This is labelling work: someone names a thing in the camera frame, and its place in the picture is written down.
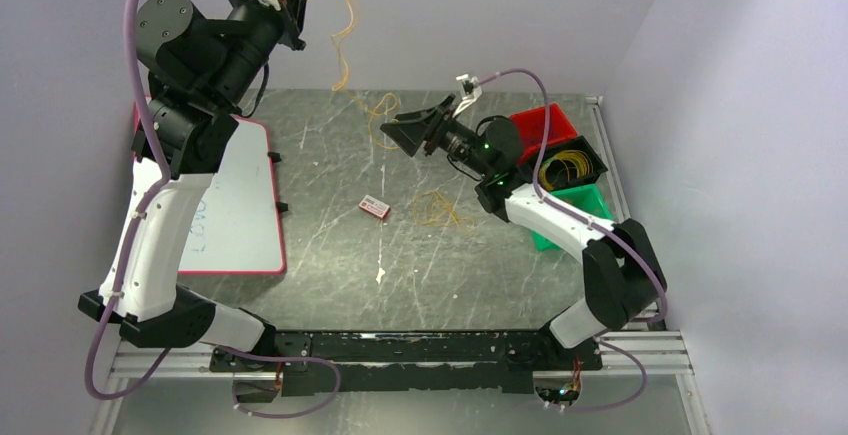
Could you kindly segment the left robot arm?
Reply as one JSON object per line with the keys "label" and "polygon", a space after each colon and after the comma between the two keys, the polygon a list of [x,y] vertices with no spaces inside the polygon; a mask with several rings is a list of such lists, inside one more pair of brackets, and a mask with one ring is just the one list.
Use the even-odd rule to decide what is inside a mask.
{"label": "left robot arm", "polygon": [[132,210],[138,230],[122,246],[115,268],[120,289],[105,280],[83,293],[79,310],[119,326],[139,348],[185,348],[196,343],[236,350],[249,369],[261,371],[277,355],[276,330],[266,320],[201,296],[177,280],[194,213],[237,129],[240,101],[279,45],[301,50],[307,0],[228,0],[223,20],[205,17],[191,0],[148,0],[137,13],[135,50],[148,70],[142,94],[152,132],[167,163],[155,162],[148,134],[138,127],[132,143]]}

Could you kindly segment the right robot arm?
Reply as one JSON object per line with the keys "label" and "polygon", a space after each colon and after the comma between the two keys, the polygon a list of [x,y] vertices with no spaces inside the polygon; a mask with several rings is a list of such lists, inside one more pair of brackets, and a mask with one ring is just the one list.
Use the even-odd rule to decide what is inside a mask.
{"label": "right robot arm", "polygon": [[380,130],[408,156],[443,150],[477,176],[475,192],[486,212],[545,237],[581,264],[583,295],[548,322],[551,335],[539,344],[548,367],[565,368],[584,340],[618,330],[662,301],[667,283],[641,223],[591,215],[534,183],[519,166],[524,148],[513,120],[490,117],[475,131],[454,112],[448,96],[431,108],[399,114]]}

